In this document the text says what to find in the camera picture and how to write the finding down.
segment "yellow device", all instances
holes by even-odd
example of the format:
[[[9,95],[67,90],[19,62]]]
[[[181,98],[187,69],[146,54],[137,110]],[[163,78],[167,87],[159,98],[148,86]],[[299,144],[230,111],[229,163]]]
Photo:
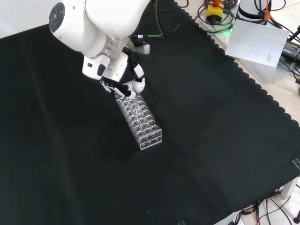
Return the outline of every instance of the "yellow device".
[[[224,8],[224,5],[220,0],[213,0],[210,3]],[[215,7],[211,4],[207,6],[206,21],[211,23],[221,22],[223,16],[223,9],[219,7]]]

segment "black cable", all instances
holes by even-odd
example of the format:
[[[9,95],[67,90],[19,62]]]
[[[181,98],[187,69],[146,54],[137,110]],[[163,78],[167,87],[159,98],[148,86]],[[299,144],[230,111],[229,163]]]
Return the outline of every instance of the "black cable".
[[[280,24],[280,23],[278,23],[276,20],[274,20],[274,19],[270,19],[271,21],[272,21],[272,25],[277,25],[276,27],[278,27],[279,28],[279,26],[282,26],[284,29],[286,29],[286,30],[288,30],[291,34],[293,34],[294,35],[294,32],[292,32],[290,29],[288,29],[287,27],[285,27],[284,25],[282,25],[282,24]]]
[[[258,218],[259,218],[259,205],[260,204],[261,203],[258,203],[258,202],[255,203],[255,206],[256,206],[256,221],[258,221]]]
[[[268,198],[274,197],[274,196],[276,196],[276,195],[279,195],[279,194],[281,194],[281,192],[282,192],[282,190],[279,190],[279,191],[276,190],[276,191],[272,192],[272,193],[268,196]],[[259,200],[259,201],[256,202],[255,204],[251,205],[252,211],[253,211],[253,212],[256,212],[256,210],[259,208],[260,204],[261,204],[265,199],[266,199],[266,197],[263,198],[262,200]],[[241,211],[241,213],[242,213],[242,215],[250,215],[250,214],[251,214],[250,208],[245,208],[245,209],[243,209],[243,210]]]
[[[279,8],[279,9],[273,9],[273,10],[270,10],[270,11],[279,11],[279,10],[283,9],[285,7],[285,5],[286,5],[286,1],[285,0],[283,0],[283,1],[285,3],[284,3],[284,5],[281,8]]]
[[[282,65],[278,64],[280,67],[282,67],[282,68],[285,69],[285,70],[288,70],[289,72],[292,72],[292,69],[289,68],[289,67],[286,65],[286,63],[285,63],[282,59],[279,59],[279,61],[280,61],[286,68],[284,68]]]
[[[268,223],[269,223],[269,225],[271,225],[270,218],[269,218],[269,213],[268,213],[268,198],[266,200],[266,211],[267,211],[267,220],[268,220]]]
[[[300,34],[300,26],[297,28],[297,31],[289,38],[289,41],[294,40]]]
[[[222,10],[223,10],[223,13],[226,14],[226,17],[225,17],[221,22],[208,22],[208,21],[203,20],[203,19],[200,17],[200,14],[201,14],[205,9],[207,9],[208,5],[212,5],[212,6],[214,6],[214,7],[218,7],[218,8],[220,8],[220,9],[222,9]],[[194,18],[194,21],[196,21],[196,19],[199,18],[203,23],[208,24],[208,25],[211,25],[211,26],[215,26],[215,25],[217,25],[217,26],[227,26],[227,25],[229,25],[227,28],[224,28],[224,29],[221,29],[221,30],[217,30],[217,31],[205,30],[205,31],[208,32],[208,33],[221,33],[221,32],[223,32],[223,31],[229,30],[229,29],[231,29],[231,28],[233,27],[233,20],[235,20],[235,16],[234,16],[234,14],[231,12],[230,6],[229,6],[229,5],[227,5],[227,6],[229,7],[228,9],[226,9],[225,7],[221,7],[221,6],[218,6],[218,5],[214,5],[214,4],[210,3],[210,2],[205,2],[204,4],[202,4],[202,5],[198,8],[197,16]],[[225,19],[228,18],[228,17],[230,17],[230,22],[227,22],[227,23],[222,24],[222,22],[224,22]]]
[[[166,35],[166,33],[165,33],[165,31],[164,31],[164,29],[163,29],[161,23],[160,23],[160,18],[159,18],[159,13],[158,13],[158,11],[157,11],[157,23],[158,23],[158,26],[161,28],[161,31],[162,31],[163,34],[165,35],[165,38],[167,38],[167,35]]]
[[[240,221],[240,217],[241,217],[241,215],[242,215],[242,211],[241,211],[241,212],[239,212],[239,214],[238,214],[238,215],[236,215],[236,218],[235,218],[234,225],[238,225],[238,223],[239,223],[239,221]]]
[[[274,202],[274,204],[277,205],[277,206],[280,208],[280,210],[283,212],[283,214],[284,214],[284,215],[286,216],[286,218],[289,220],[290,225],[292,225],[292,223],[291,223],[289,217],[287,216],[287,214],[285,213],[285,211],[282,209],[282,207],[280,207],[276,202]]]
[[[255,8],[259,12],[259,16],[261,16],[261,18],[263,19],[263,13],[264,13],[264,11],[267,10],[267,8],[262,10],[262,1],[261,0],[259,0],[259,8],[257,6],[256,0],[254,0],[254,5],[255,5]],[[269,1],[269,10],[271,10],[271,8],[272,8],[272,0]]]
[[[298,38],[298,37],[294,37],[294,39],[293,39],[293,40],[297,41],[297,42],[300,44],[300,40],[299,40],[299,38]]]
[[[179,7],[170,8],[170,9],[159,9],[158,12],[172,12],[172,11],[175,11],[175,10],[178,10],[178,9],[181,9],[181,8],[186,8],[188,6],[189,6],[189,0],[187,0],[187,4],[185,6],[179,6]],[[145,13],[143,16],[147,16],[147,15],[150,15],[152,13],[154,13],[154,10]]]
[[[209,3],[209,2],[211,2],[211,0],[204,0],[204,3]],[[236,4],[238,3],[238,0],[224,0],[222,1],[222,3],[224,4],[224,8],[229,9],[235,7]]]
[[[282,207],[289,201],[291,199],[291,195],[290,195],[290,197],[286,200],[286,202],[285,203],[283,203],[283,205],[282,206],[278,206],[279,208],[277,209],[277,210],[274,210],[274,211],[272,211],[272,212],[270,212],[270,213],[268,213],[268,214],[271,214],[271,213],[273,213],[273,212],[276,212],[276,211],[278,211],[278,210],[281,210],[282,209]],[[263,218],[263,217],[265,217],[267,214],[265,214],[265,215],[263,215],[263,216],[261,216],[261,217],[259,217],[259,219],[258,220],[260,220],[261,218]]]
[[[276,27],[276,28],[279,28],[280,29],[280,27],[277,25],[277,24],[274,24],[273,22],[271,22],[270,20],[268,20],[267,21],[268,23],[270,23],[270,24],[272,24],[274,27]]]
[[[295,55],[294,60],[293,60],[293,62],[292,62],[292,74],[293,74],[294,78],[296,79],[296,83],[297,83],[297,84],[300,84],[300,79],[298,79],[298,78],[296,77],[296,75],[298,75],[298,74],[295,73],[294,69],[295,69],[295,64],[296,64],[296,58],[298,57],[299,54],[300,54],[300,51],[297,53],[297,55]]]
[[[176,7],[176,8],[171,8],[171,9],[160,9],[159,12],[171,12],[177,9],[181,9],[181,8],[186,8],[189,5],[189,1],[187,0],[187,5],[186,6],[180,6],[180,7]]]

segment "floor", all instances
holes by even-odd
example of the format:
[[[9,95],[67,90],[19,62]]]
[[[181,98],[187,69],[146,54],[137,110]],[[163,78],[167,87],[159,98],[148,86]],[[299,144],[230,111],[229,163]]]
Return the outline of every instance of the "floor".
[[[186,5],[186,0],[175,0],[180,6]],[[193,18],[197,15],[197,9],[203,3],[203,0],[189,0],[189,6],[185,9]],[[281,8],[283,6],[283,0],[273,0],[272,8]],[[285,25],[290,30],[296,31],[300,25],[300,0],[286,0],[286,6],[280,11],[272,12],[272,16],[275,20]],[[211,35],[215,39],[216,43],[221,48],[226,48],[225,38],[223,36]],[[300,123],[300,98],[299,98],[299,86],[295,85],[291,75],[286,78],[273,83],[260,83],[259,79],[255,77],[255,72],[248,67],[244,66],[239,59],[236,59],[237,63],[241,68],[244,69],[251,77],[253,77],[257,83],[259,83],[263,89],[267,90],[269,94],[274,97],[274,100],[278,101],[291,117]],[[286,200],[282,199],[280,195],[272,198],[278,205],[282,205]],[[268,212],[278,209],[272,201],[268,200]],[[260,215],[266,213],[266,201],[264,201],[260,208]],[[286,212],[292,224],[295,224],[293,219],[297,216],[300,210],[300,188],[295,187],[290,200],[284,205],[283,210]],[[270,222],[272,225],[289,225],[290,222],[286,216],[280,211],[276,211],[269,215]],[[255,221],[252,215],[242,216],[239,225],[255,225]],[[267,218],[263,217],[260,220],[260,225],[269,225]]]

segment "table leg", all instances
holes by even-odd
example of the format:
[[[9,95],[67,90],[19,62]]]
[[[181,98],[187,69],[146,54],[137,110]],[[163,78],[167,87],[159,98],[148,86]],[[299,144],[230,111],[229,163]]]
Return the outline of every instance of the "table leg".
[[[297,217],[294,218],[294,222],[297,224],[300,223],[300,211],[299,211]]]
[[[292,181],[288,182],[286,185],[283,186],[283,189],[281,192],[281,197],[283,199],[287,199],[291,195],[292,191],[294,190],[294,188],[297,184],[298,178],[299,177],[293,179]]]

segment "table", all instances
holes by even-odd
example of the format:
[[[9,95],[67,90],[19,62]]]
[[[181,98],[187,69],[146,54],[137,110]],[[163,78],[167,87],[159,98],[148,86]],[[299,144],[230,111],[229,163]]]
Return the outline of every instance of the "table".
[[[297,176],[298,125],[189,17],[161,21],[168,39],[139,59],[163,143],[142,152],[114,96],[46,26],[0,41],[3,223],[211,225]]]
[[[180,6],[186,5],[185,0],[177,0],[177,3]],[[190,1],[189,6],[185,8],[185,10],[189,13],[192,18],[195,18],[197,16],[197,10],[201,3],[198,1]],[[232,9],[233,13],[236,14],[237,6]],[[273,8],[280,8],[281,3],[278,1],[275,1],[273,3]],[[288,28],[291,30],[297,30],[299,21],[299,15],[297,15],[296,12],[297,9],[300,7],[300,3],[298,1],[289,1],[287,2],[286,7],[284,10],[281,11],[275,11],[272,13],[273,17],[279,21],[282,24],[288,24]],[[207,27],[201,23],[200,20],[197,20],[200,27],[207,30]],[[220,46],[220,48],[223,48],[224,50],[227,48],[228,45],[228,34],[220,33],[220,34],[210,34],[211,38],[214,39],[214,41]],[[291,73],[283,70],[281,67],[277,67],[277,73],[282,74],[280,76],[285,77],[284,79],[279,79],[275,82],[264,82],[260,78],[260,73],[263,71],[265,73],[269,73],[269,75],[272,75],[271,73],[274,73],[274,70],[270,70],[268,72],[268,68],[264,67],[262,65],[258,65],[257,63],[249,62],[246,60],[241,59],[235,59],[235,61],[239,64],[239,67],[243,68],[244,71],[246,71],[251,78],[255,80],[256,83],[260,84],[263,89],[265,89],[268,94],[272,95],[274,97],[274,100],[276,100],[281,107],[283,107],[286,111],[286,113],[290,114],[291,117],[300,122],[300,96],[299,96],[299,85],[295,83],[294,77],[291,75]],[[281,194],[283,199],[287,199],[289,195],[291,194],[292,190],[294,189],[296,183],[297,183],[298,177],[294,180],[290,181],[288,184],[286,184],[283,188],[283,192]],[[233,213],[232,215],[228,216],[228,218],[233,219],[236,214]]]

